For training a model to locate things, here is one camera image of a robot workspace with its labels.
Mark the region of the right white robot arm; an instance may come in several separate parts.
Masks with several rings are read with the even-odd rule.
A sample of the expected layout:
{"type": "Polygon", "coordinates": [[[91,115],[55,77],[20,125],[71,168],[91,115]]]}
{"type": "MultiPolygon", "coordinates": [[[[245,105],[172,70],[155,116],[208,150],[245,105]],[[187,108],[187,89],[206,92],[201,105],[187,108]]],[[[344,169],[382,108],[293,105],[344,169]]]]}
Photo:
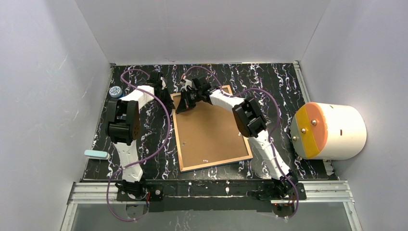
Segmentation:
{"type": "Polygon", "coordinates": [[[239,94],[232,95],[222,88],[213,87],[205,79],[182,78],[181,83],[181,100],[176,113],[193,109],[200,101],[230,111],[239,132],[258,150],[267,165],[273,179],[273,195],[279,198],[289,196],[292,203],[298,202],[298,179],[276,150],[267,130],[267,120],[258,102],[253,97],[245,99],[239,94]]]}

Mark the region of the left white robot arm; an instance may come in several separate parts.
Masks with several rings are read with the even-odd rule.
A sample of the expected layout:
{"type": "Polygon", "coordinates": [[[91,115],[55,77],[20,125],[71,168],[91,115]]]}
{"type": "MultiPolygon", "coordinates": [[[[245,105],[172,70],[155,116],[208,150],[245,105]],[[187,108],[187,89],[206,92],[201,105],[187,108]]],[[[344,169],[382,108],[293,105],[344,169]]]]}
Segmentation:
{"type": "Polygon", "coordinates": [[[125,97],[109,100],[107,105],[106,135],[118,152],[121,168],[117,172],[122,175],[122,181],[115,186],[137,200],[147,199],[150,194],[140,164],[153,158],[153,155],[139,159],[137,138],[140,133],[140,109],[153,100],[163,107],[166,120],[170,123],[174,103],[166,87],[164,74],[158,70],[149,74],[145,84],[135,87],[125,97]]]}

